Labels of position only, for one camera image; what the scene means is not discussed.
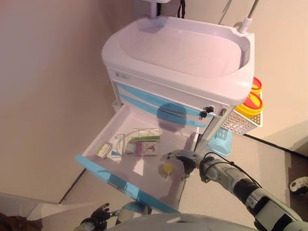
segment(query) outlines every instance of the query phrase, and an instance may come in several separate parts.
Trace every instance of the wire basket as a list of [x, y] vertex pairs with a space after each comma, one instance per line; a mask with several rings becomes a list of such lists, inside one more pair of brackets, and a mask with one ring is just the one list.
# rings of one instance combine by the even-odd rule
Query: wire basket
[[223, 128], [240, 135], [243, 135], [254, 128], [260, 128], [262, 126], [263, 112], [248, 119], [247, 117], [238, 113], [235, 110], [228, 115], [222, 125]]

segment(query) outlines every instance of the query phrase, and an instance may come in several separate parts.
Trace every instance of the blue drawer handle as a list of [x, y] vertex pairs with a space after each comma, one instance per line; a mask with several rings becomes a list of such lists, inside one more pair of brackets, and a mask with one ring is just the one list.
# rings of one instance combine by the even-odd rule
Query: blue drawer handle
[[151, 113], [155, 116], [157, 116], [160, 119], [164, 119], [173, 123], [177, 123], [177, 124], [183, 124], [183, 125], [189, 125], [189, 126], [193, 126], [193, 127], [202, 127], [202, 128], [206, 128], [207, 126], [204, 124], [199, 124], [197, 122], [194, 122], [192, 120], [189, 119], [185, 119], [183, 117], [177, 116], [177, 115], [173, 115], [170, 114], [168, 112], [165, 112], [163, 110], [157, 109], [155, 107], [152, 107], [150, 105], [147, 105], [145, 103], [141, 103], [138, 100], [132, 99], [126, 95], [120, 94], [120, 96], [125, 99], [126, 101], [130, 102], [131, 104], [139, 107], [140, 109]]
[[152, 94], [146, 93], [141, 90], [137, 90], [126, 85], [118, 83], [118, 86], [123, 88], [124, 90], [128, 91], [129, 93], [137, 96], [138, 98], [147, 101], [151, 104], [161, 107], [162, 109], [169, 110], [171, 112], [185, 114], [185, 115], [192, 115], [192, 116], [199, 116], [200, 112], [198, 110], [183, 106], [178, 103], [174, 103], [170, 100], [166, 100], [160, 98], [158, 96], [154, 96]]

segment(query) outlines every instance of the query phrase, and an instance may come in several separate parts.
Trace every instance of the yellow bottle cap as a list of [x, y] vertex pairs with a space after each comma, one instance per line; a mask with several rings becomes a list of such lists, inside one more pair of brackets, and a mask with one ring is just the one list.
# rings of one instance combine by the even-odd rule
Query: yellow bottle cap
[[169, 163], [164, 164], [163, 171], [166, 175], [171, 175], [173, 172], [173, 165]]

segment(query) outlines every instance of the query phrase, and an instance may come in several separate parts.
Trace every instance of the drawer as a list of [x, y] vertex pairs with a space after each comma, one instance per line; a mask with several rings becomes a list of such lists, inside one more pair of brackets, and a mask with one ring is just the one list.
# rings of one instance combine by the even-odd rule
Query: drawer
[[146, 93], [171, 100], [175, 103], [179, 103], [194, 110], [203, 111], [204, 107], [213, 106], [214, 112], [211, 113], [212, 116], [218, 116], [222, 107], [228, 107], [228, 105], [223, 103], [205, 99], [198, 95], [192, 95], [190, 93], [172, 88], [171, 86], [158, 84], [156, 82], [149, 81], [134, 75], [129, 75], [127, 73], [123, 73], [110, 68], [107, 68], [107, 70], [112, 82], [117, 82], [129, 87], [141, 89]]
[[205, 130], [213, 118], [211, 114], [207, 114], [206, 118], [200, 120], [199, 118], [201, 111], [199, 110], [175, 103], [171, 100], [167, 100], [141, 90], [137, 90], [135, 88], [131, 88], [124, 84], [117, 83], [116, 85], [121, 103], [127, 102], [129, 98], [130, 103], [132, 103], [132, 101], [138, 101], [143, 104], [150, 105], [151, 107], [155, 107], [156, 109], [166, 111], [170, 114], [183, 117], [187, 120], [195, 122], [196, 126], [201, 128], [200, 132]]
[[[106, 159], [96, 156], [101, 144], [112, 142], [116, 134], [125, 134], [124, 143], [127, 144], [134, 136], [135, 128], [161, 129], [161, 141], [157, 144], [158, 156], [122, 154], [117, 156], [117, 159], [111, 156]], [[162, 212], [177, 212], [184, 186], [183, 165], [179, 160], [171, 160], [174, 171], [168, 179], [161, 176], [159, 169], [167, 162], [166, 154], [169, 152], [194, 148], [196, 131], [194, 126], [170, 122], [168, 117], [166, 120], [158, 118], [133, 105], [124, 104], [76, 160], [94, 175], [131, 198]]]

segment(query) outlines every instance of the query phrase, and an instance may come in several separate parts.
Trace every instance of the open drawer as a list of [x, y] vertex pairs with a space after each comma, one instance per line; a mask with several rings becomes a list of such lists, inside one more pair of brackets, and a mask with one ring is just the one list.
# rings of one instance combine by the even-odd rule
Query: open drawer
[[[102, 143], [113, 141], [117, 134], [125, 134], [125, 145], [134, 136], [135, 128], [160, 128], [160, 142], [157, 144], [158, 156], [108, 155], [103, 159], [96, 156]], [[177, 212], [184, 187], [182, 162], [167, 160], [167, 154], [177, 149], [194, 148], [197, 128], [176, 124], [156, 115], [147, 113], [130, 104], [123, 105], [107, 126], [95, 138], [83, 155], [76, 160], [94, 175], [149, 207], [162, 212]], [[173, 173], [163, 177], [162, 165], [172, 162]]]

